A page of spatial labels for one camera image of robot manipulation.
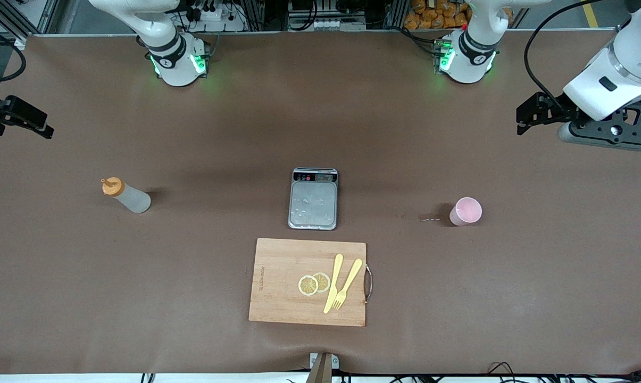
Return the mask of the pink plastic cup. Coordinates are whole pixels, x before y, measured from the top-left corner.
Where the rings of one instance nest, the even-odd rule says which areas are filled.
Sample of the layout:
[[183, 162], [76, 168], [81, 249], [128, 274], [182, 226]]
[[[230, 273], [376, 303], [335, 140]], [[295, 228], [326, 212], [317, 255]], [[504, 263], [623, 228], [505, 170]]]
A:
[[475, 198], [464, 197], [454, 204], [449, 219], [455, 226], [466, 226], [478, 222], [482, 213], [482, 206]]

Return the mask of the clear orange-capped sauce bottle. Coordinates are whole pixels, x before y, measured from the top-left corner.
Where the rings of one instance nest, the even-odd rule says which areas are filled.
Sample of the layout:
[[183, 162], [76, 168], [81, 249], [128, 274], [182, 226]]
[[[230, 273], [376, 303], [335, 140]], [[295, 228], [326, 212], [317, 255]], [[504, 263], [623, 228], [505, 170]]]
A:
[[131, 187], [118, 177], [101, 179], [101, 183], [104, 195], [116, 199], [133, 213], [143, 213], [152, 204], [149, 194]]

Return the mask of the orange snack packets pile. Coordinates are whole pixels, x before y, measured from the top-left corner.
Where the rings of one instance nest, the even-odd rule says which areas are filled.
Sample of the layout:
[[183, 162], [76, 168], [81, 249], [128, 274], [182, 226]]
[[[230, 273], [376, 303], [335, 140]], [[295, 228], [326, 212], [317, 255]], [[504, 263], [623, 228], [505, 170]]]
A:
[[410, 0], [403, 28], [459, 29], [466, 28], [473, 11], [464, 0]]

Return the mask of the white power strip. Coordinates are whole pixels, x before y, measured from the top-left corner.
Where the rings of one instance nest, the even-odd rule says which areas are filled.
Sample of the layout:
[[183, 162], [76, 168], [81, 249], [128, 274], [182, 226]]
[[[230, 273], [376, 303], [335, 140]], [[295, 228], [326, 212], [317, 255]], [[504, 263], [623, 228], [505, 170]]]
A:
[[230, 10], [226, 9], [222, 3], [195, 2], [187, 8], [186, 18], [190, 22], [226, 23], [234, 21], [235, 15]]

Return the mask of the white terminal block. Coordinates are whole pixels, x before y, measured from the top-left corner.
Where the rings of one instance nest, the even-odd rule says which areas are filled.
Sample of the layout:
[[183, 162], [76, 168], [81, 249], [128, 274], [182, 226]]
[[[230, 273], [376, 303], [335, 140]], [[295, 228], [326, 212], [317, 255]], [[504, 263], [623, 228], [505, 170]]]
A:
[[317, 19], [313, 24], [313, 31], [364, 31], [364, 19], [334, 18]]

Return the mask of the brown table mat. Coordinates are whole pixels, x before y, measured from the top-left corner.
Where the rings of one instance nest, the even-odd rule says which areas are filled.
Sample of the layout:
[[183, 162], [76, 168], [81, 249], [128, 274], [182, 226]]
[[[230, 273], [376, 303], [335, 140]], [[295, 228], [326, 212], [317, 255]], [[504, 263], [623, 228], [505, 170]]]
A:
[[[527, 37], [459, 85], [396, 32], [223, 36], [185, 88], [133, 37], [31, 37], [0, 95], [55, 133], [0, 137], [0, 373], [641, 369], [641, 152], [517, 135]], [[301, 167], [339, 172], [334, 230], [289, 228]], [[366, 326], [249, 321], [258, 238], [365, 243]]]

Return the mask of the grey digital kitchen scale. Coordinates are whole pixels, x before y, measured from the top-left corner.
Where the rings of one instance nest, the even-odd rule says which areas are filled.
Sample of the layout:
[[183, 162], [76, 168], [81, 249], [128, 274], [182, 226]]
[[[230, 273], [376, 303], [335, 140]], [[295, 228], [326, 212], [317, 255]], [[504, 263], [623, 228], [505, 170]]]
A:
[[339, 220], [339, 172], [335, 168], [294, 168], [288, 226], [299, 230], [334, 230]]

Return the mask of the yellow plastic fork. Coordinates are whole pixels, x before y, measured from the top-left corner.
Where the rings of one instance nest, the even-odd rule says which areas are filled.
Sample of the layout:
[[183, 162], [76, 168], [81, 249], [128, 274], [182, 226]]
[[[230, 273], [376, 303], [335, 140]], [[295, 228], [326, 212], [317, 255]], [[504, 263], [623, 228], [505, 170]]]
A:
[[347, 298], [348, 289], [352, 285], [357, 274], [359, 274], [359, 272], [362, 270], [362, 266], [363, 266], [362, 259], [354, 260], [352, 267], [349, 271], [348, 277], [344, 283], [344, 286], [340, 291], [338, 291], [335, 301], [332, 304], [332, 308], [334, 308], [335, 310], [340, 310], [342, 305], [344, 305], [344, 302]]

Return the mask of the yellow plastic knife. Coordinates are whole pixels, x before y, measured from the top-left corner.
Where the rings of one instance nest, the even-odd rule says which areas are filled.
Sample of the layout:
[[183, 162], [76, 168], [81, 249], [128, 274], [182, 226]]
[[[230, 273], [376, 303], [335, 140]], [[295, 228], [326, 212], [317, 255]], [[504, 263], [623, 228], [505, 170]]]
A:
[[343, 254], [335, 255], [334, 265], [332, 268], [332, 276], [331, 276], [330, 284], [328, 288], [327, 302], [323, 308], [324, 314], [327, 314], [335, 303], [336, 296], [338, 294], [337, 278], [339, 277], [340, 269], [342, 268], [343, 262], [344, 262]]

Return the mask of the wooden cutting board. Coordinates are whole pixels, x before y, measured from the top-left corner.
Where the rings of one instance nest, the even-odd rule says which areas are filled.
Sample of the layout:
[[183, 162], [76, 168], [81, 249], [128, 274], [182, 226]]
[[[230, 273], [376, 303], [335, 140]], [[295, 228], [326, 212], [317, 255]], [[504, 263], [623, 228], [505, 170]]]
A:
[[[362, 259], [362, 270], [348, 289], [340, 310], [323, 308], [325, 293], [304, 296], [298, 290], [302, 276], [325, 272], [330, 278], [335, 255], [343, 254], [344, 262], [337, 278], [340, 291], [354, 260]], [[364, 327], [367, 323], [367, 293], [364, 281], [367, 273], [367, 246], [353, 242], [318, 242], [259, 238], [255, 247], [249, 320], [281, 324]]]

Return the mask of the metal table edge bracket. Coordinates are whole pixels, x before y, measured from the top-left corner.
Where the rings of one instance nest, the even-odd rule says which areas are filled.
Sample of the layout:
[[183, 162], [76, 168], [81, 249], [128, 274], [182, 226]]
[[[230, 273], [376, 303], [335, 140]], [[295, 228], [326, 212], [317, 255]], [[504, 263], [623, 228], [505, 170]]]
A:
[[310, 354], [310, 373], [306, 383], [332, 383], [333, 372], [339, 369], [339, 357], [330, 353]]

